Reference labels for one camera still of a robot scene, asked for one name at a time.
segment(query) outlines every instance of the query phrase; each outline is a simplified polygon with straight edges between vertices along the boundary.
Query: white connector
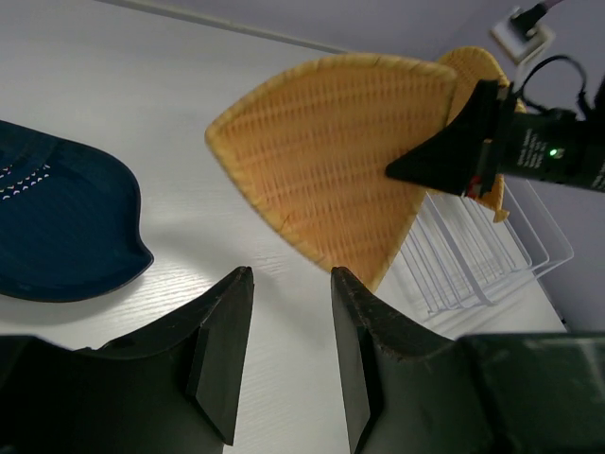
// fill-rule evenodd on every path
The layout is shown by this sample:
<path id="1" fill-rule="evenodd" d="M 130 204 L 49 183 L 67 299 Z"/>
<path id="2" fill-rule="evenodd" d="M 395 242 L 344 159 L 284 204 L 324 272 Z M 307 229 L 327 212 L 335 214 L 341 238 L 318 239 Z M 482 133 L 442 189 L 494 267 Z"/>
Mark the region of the white connector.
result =
<path id="1" fill-rule="evenodd" d="M 530 31 L 530 38 L 521 35 L 510 21 L 519 12 L 519 8 L 514 9 L 491 30 L 493 38 L 517 66 L 516 84 L 523 81 L 525 74 L 537 63 L 556 37 L 555 32 L 544 24 L 536 24 Z"/>

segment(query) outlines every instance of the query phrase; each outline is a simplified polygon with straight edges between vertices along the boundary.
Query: dark blue tray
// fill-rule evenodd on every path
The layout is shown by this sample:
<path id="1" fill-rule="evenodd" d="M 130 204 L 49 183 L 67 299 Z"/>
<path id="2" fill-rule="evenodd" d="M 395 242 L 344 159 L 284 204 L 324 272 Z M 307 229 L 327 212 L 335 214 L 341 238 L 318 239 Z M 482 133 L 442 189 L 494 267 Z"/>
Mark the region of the dark blue tray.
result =
<path id="1" fill-rule="evenodd" d="M 0 121 L 0 293 L 60 303 L 126 285 L 153 262 L 140 211 L 117 159 Z"/>

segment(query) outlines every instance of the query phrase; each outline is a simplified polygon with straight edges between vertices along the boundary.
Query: black cable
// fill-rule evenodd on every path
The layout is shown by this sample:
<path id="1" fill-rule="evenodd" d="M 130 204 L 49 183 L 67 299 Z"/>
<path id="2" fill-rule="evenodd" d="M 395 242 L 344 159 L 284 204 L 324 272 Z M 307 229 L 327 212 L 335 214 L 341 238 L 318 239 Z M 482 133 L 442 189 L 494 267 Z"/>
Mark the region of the black cable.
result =
<path id="1" fill-rule="evenodd" d="M 529 80 L 538 72 L 540 71 L 542 68 L 544 68 L 545 66 L 547 66 L 549 63 L 552 63 L 553 61 L 567 61 L 568 63 L 570 63 L 572 66 L 574 66 L 578 72 L 579 75 L 582 78 L 582 85 L 579 89 L 578 92 L 578 105 L 579 105 L 579 109 L 582 111 L 582 113 L 584 114 L 584 116 L 586 118 L 588 118 L 589 116 L 591 116 L 591 114 L 593 113 L 593 109 L 590 107 L 590 105 L 588 104 L 588 101 L 586 100 L 586 71 L 584 71 L 584 68 L 582 67 L 581 64 L 579 64 L 577 61 L 575 61 L 574 59 L 572 59 L 571 57 L 567 56 L 567 55 L 554 55 L 552 57 L 549 57 L 543 61 L 540 61 L 527 75 L 525 81 L 523 82 L 523 85 L 521 85 L 521 88 L 516 92 L 516 95 L 529 107 L 531 107 L 532 109 L 535 109 L 536 111 L 540 112 L 541 114 L 547 114 L 548 111 L 550 111 L 550 109 L 546 108 L 545 106 L 543 106 L 542 104 L 538 104 L 536 102 L 533 102 L 531 99 L 529 99 L 526 94 L 525 94 L 525 89 L 526 89 L 526 85 L 529 82 Z"/>

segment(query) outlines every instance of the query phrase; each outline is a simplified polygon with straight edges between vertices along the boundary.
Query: white table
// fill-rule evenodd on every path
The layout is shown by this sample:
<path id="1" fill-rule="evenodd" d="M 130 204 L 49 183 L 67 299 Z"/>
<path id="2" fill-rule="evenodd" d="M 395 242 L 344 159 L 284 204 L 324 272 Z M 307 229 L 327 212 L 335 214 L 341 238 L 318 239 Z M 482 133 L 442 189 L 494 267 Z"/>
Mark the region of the white table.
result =
<path id="1" fill-rule="evenodd" d="M 1 2 L 0 43 L 0 118 L 127 164 L 155 255 L 142 277 L 94 300 L 0 296 L 0 333 L 98 347 L 250 265 L 254 313 L 235 447 L 226 452 L 349 452 L 329 276 L 254 213 L 203 140 L 248 90 L 321 52 L 84 0 Z M 413 315 L 392 275 L 378 294 Z M 450 313 L 433 327 L 450 337 L 562 330 L 537 284 L 508 304 Z"/>

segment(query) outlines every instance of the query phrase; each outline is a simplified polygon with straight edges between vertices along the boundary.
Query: dish rack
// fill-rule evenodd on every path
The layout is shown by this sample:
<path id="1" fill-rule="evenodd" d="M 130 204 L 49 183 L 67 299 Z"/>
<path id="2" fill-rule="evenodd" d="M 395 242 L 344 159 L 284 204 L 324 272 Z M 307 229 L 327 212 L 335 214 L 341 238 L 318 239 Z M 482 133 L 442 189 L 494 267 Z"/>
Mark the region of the dish rack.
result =
<path id="1" fill-rule="evenodd" d="M 533 187 L 514 183 L 517 194 L 525 197 L 518 201 L 506 185 L 504 208 L 510 219 L 498 224 L 492 211 L 469 199 L 446 194 L 425 198 L 397 257 L 405 264 L 397 273 L 408 274 L 399 276 L 402 288 L 423 311 L 423 320 L 445 310 L 497 305 L 573 257 L 569 241 Z M 533 227 L 538 225 L 539 234 Z"/>

